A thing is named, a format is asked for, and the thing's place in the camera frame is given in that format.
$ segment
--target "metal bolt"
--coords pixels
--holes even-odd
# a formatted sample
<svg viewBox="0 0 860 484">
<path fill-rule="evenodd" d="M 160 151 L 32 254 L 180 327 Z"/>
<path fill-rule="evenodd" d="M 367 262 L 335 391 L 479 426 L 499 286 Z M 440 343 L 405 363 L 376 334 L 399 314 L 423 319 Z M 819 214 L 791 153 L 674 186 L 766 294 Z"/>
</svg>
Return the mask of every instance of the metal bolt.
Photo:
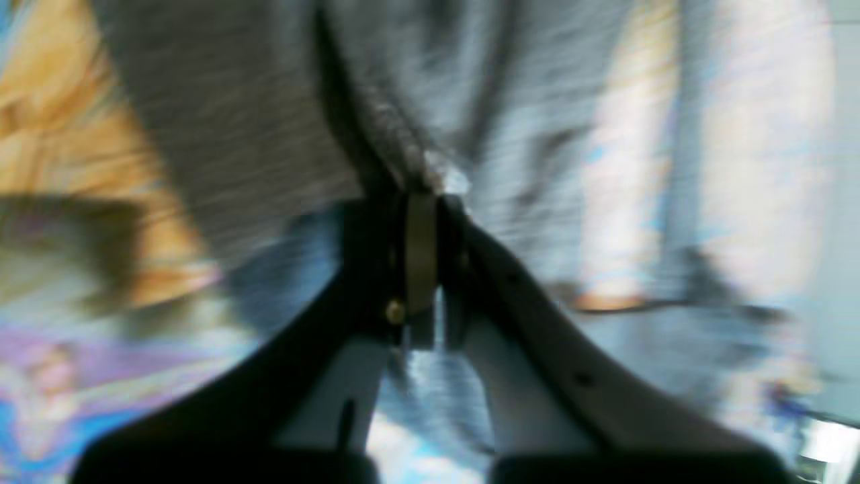
<svg viewBox="0 0 860 484">
<path fill-rule="evenodd" d="M 389 323 L 395 326 L 403 324 L 403 319 L 406 317 L 406 307 L 399 299 L 388 301 L 388 307 L 385 308 L 385 318 Z"/>
</svg>

